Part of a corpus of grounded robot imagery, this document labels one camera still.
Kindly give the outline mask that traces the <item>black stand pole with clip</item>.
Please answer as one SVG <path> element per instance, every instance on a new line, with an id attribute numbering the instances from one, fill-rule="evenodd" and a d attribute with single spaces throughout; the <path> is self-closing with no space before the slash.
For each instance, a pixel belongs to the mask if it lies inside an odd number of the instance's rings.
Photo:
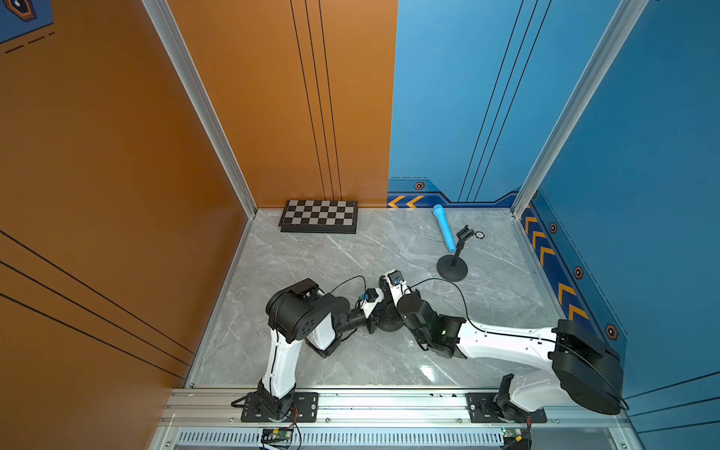
<path id="1" fill-rule="evenodd" d="M 461 259 L 461 251 L 464 249 L 466 242 L 476 236 L 476 231 L 471 229 L 468 225 L 465 225 L 457 233 L 457 245 L 456 251 L 451 262 L 451 266 L 456 266 Z"/>

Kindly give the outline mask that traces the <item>black round stand base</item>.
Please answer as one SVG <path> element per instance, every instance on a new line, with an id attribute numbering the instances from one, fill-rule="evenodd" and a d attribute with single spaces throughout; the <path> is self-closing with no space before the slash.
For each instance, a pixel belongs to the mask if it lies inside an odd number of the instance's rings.
<path id="1" fill-rule="evenodd" d="M 468 275 L 468 265 L 463 258 L 457 255 L 444 255 L 437 264 L 436 269 L 442 279 L 446 281 L 463 281 Z"/>

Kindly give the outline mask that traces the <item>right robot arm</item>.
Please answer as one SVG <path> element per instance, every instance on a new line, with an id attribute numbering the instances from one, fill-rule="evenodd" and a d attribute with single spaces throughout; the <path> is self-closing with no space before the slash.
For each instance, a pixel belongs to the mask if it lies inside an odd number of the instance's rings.
<path id="1" fill-rule="evenodd" d="M 545 407 L 571 401 L 606 416 L 626 408 L 620 354 L 575 322 L 561 319 L 554 327 L 529 330 L 475 324 L 435 312 L 418 291 L 405 292 L 394 304 L 425 351 L 534 368 L 502 377 L 495 404 L 506 420 L 522 422 Z"/>

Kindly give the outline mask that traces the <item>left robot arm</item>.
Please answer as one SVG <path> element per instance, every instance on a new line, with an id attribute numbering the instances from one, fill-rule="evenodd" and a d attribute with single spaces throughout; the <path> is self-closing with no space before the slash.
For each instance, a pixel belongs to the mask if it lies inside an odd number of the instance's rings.
<path id="1" fill-rule="evenodd" d="M 293 417 L 296 366 L 303 343 L 322 357 L 331 356 L 344 334 L 371 325 L 373 312 L 383 309 L 384 300 L 381 289 L 371 288 L 352 307 L 348 299 L 324 292 L 312 279 L 274 294 L 265 308 L 271 350 L 257 389 L 261 414 L 272 421 Z"/>

